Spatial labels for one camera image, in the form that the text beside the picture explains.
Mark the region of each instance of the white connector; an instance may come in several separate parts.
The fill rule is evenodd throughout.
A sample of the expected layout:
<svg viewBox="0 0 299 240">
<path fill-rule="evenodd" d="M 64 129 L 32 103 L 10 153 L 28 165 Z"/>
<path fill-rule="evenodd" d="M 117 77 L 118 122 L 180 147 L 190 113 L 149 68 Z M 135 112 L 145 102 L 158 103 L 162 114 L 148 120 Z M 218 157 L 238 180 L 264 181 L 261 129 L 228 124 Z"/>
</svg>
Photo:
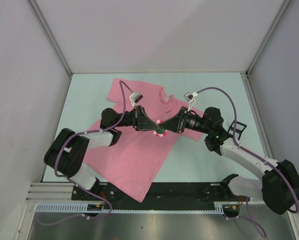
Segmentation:
<svg viewBox="0 0 299 240">
<path fill-rule="evenodd" d="M 193 92 L 192 94 L 187 92 L 184 94 L 184 98 L 186 99 L 186 101 L 188 102 L 188 111 L 191 110 L 191 108 L 193 107 L 194 103 L 195 103 L 195 98 L 198 95 L 197 92 Z"/>
<path fill-rule="evenodd" d="M 133 107 L 135 107 L 135 105 L 143 98 L 143 95 L 140 94 L 138 91 L 133 92 L 130 96 L 129 96 L 129 100 L 130 103 Z"/>
</svg>

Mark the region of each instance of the white wall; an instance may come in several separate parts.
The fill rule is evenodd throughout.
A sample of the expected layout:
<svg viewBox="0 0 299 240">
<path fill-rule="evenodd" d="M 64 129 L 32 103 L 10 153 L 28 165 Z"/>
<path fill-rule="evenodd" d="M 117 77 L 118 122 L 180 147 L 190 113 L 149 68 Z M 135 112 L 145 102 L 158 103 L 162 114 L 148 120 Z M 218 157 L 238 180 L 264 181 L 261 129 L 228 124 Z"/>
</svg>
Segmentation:
<svg viewBox="0 0 299 240">
<path fill-rule="evenodd" d="M 0 223 L 38 180 L 69 77 L 25 0 L 0 0 Z"/>
<path fill-rule="evenodd" d="M 299 0 L 278 26 L 251 82 L 275 157 L 292 161 L 299 173 Z"/>
<path fill-rule="evenodd" d="M 283 0 L 37 0 L 74 73 L 248 68 Z"/>
</svg>

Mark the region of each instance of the white panel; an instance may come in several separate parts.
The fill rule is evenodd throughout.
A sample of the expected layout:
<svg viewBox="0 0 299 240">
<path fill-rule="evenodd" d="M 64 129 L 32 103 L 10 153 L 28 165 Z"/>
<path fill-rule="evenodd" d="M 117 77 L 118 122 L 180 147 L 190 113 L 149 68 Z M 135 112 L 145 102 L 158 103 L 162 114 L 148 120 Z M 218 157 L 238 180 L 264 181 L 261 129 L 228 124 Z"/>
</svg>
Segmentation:
<svg viewBox="0 0 299 240">
<path fill-rule="evenodd" d="M 0 224 L 43 170 L 68 82 L 27 2 L 0 0 Z"/>
<path fill-rule="evenodd" d="M 276 159 L 293 162 L 299 174 L 299 0 L 278 26 L 251 83 Z"/>
<path fill-rule="evenodd" d="M 243 71 L 283 0 L 37 0 L 74 73 Z"/>
</svg>

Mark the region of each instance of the metal frame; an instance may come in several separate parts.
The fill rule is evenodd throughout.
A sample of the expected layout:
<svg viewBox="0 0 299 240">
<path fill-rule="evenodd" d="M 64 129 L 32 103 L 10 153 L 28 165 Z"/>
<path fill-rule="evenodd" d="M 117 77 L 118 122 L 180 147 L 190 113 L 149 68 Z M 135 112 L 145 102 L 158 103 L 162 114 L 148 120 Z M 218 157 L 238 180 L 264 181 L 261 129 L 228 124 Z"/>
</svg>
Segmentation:
<svg viewBox="0 0 299 240">
<path fill-rule="evenodd" d="M 246 73 L 247 73 L 248 76 L 253 71 L 254 66 L 256 65 L 258 60 L 260 59 L 260 56 L 262 55 L 262 52 L 264 51 L 266 45 L 269 43 L 273 33 L 275 32 L 275 30 L 278 27 L 279 23 L 283 19 L 284 15 L 287 12 L 287 10 L 289 9 L 291 3 L 292 3 L 292 0 L 284 0 L 284 2 L 281 4 L 281 6 L 280 6 L 273 22 L 271 23 L 267 33 L 265 34 L 265 37 L 263 38 L 256 54 L 253 57 L 253 60 L 251 61 L 250 65 L 247 68 Z"/>
<path fill-rule="evenodd" d="M 263 122 L 263 118 L 262 118 L 262 114 L 261 114 L 259 105 L 256 101 L 256 97 L 255 97 L 254 91 L 252 89 L 250 78 L 247 76 L 247 74 L 245 72 L 241 72 L 240 76 L 242 78 L 242 81 L 243 81 L 243 84 L 245 87 L 247 99 L 248 99 L 249 105 L 251 107 L 251 112 L 256 121 L 256 128 L 257 128 L 258 134 L 260 136 L 260 142 L 265 151 L 265 155 L 271 159 L 274 159 L 274 153 L 273 153 L 273 150 L 272 150 L 272 147 L 270 144 L 268 134 L 265 129 L 265 125 Z"/>
<path fill-rule="evenodd" d="M 51 47 L 56 52 L 56 55 L 59 57 L 65 71 L 67 72 L 68 76 L 71 77 L 73 75 L 71 68 L 70 68 L 68 62 L 66 61 L 64 54 L 63 54 L 58 42 L 56 41 L 48 23 L 46 22 L 39 5 L 37 4 L 36 0 L 26 0 L 26 1 L 29 4 L 32 12 L 34 13 L 39 25 L 41 26 L 42 31 L 44 32 L 45 36 L 48 39 Z"/>
<path fill-rule="evenodd" d="M 55 123 L 55 127 L 54 127 L 54 131 L 53 131 L 53 135 L 52 135 L 52 137 L 50 138 L 50 142 L 49 142 L 50 145 L 54 142 L 54 139 L 55 139 L 55 136 L 56 136 L 56 131 L 57 131 L 57 129 L 58 129 L 58 125 L 59 125 L 60 120 L 61 120 L 61 115 L 62 115 L 62 112 L 63 112 L 63 109 L 64 109 L 65 101 L 66 101 L 66 98 L 67 98 L 67 96 L 68 96 L 68 92 L 69 92 L 69 89 L 70 89 L 71 80 L 72 80 L 72 76 L 69 77 L 69 81 L 68 81 L 68 83 L 67 83 L 67 85 L 66 85 L 66 91 L 65 91 L 65 94 L 64 94 L 64 96 L 63 96 L 63 99 L 62 99 L 62 102 L 61 102 L 61 105 L 60 105 L 60 109 L 59 109 L 59 112 L 58 112 L 58 115 L 57 115 L 57 121 L 56 121 L 56 123 Z M 40 173 L 40 175 L 39 175 L 39 179 L 40 179 L 40 181 L 43 180 L 43 177 L 44 177 L 44 174 L 45 174 L 46 167 L 47 167 L 46 164 L 44 164 L 44 166 L 42 167 L 41 173 Z"/>
<path fill-rule="evenodd" d="M 35 209 L 36 209 L 37 203 L 35 202 L 27 202 L 25 203 L 25 208 L 24 208 L 24 217 L 21 219 L 21 226 L 18 230 L 16 240 L 27 240 L 30 231 L 31 231 L 31 226 L 32 222 L 34 219 L 34 214 L 35 214 Z"/>
</svg>

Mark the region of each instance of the t-shirt sleeve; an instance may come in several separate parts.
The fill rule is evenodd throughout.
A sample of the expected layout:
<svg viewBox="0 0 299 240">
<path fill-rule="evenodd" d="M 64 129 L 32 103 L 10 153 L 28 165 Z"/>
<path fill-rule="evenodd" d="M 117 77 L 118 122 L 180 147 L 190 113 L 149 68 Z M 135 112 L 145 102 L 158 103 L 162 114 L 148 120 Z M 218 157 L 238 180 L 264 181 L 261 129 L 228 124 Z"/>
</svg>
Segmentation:
<svg viewBox="0 0 299 240">
<path fill-rule="evenodd" d="M 140 92 L 140 94 L 142 94 L 143 97 L 147 96 L 153 98 L 153 96 L 157 96 L 160 90 L 163 88 L 162 86 L 147 83 L 144 81 L 131 81 L 131 80 L 126 80 L 121 78 L 115 78 L 109 90 L 109 93 L 107 95 L 107 100 L 114 103 L 123 102 L 120 81 L 126 83 L 131 88 L 132 91 Z M 131 92 L 125 85 L 123 85 L 123 89 L 125 93 L 125 100 L 127 103 L 129 103 Z"/>
<path fill-rule="evenodd" d="M 184 106 L 184 107 L 189 106 L 189 104 L 187 102 L 181 101 L 179 99 L 176 99 L 176 102 L 177 102 L 177 107 L 178 108 L 181 108 L 182 106 Z M 201 111 L 201 110 L 199 110 L 195 107 L 192 107 L 191 110 L 194 110 L 200 117 L 203 117 L 203 114 L 204 114 L 203 111 Z M 203 133 L 199 132 L 199 131 L 193 131 L 191 129 L 186 128 L 184 130 L 184 132 L 182 133 L 182 135 L 198 142 L 201 139 Z"/>
</svg>

